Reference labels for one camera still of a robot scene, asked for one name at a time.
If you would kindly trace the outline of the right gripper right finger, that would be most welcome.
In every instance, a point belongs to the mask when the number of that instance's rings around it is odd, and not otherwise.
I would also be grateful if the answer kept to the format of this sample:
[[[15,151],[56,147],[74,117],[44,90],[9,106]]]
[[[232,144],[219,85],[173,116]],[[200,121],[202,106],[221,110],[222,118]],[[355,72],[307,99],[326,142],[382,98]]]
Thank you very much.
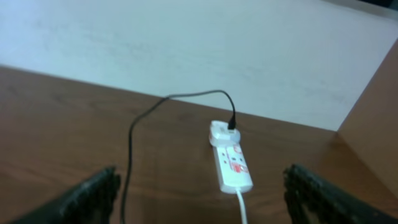
[[[284,173],[284,200],[293,224],[397,224],[394,218],[293,164]]]

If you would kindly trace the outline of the white power strip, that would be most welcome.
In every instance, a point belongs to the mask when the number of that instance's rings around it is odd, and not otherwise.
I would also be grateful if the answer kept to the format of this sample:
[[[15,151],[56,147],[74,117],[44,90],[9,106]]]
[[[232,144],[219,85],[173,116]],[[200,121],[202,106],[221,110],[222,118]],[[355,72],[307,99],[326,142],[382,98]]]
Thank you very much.
[[[253,188],[248,165],[239,144],[214,147],[220,190],[226,194],[246,193]]]

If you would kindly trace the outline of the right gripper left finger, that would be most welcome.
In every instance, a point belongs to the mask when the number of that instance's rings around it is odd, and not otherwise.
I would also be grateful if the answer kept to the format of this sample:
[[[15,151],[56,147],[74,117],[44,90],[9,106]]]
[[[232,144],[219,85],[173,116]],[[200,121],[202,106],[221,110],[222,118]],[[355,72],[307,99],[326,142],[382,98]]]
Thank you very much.
[[[113,166],[104,168],[10,223],[108,224],[121,185],[121,177],[115,170]]]

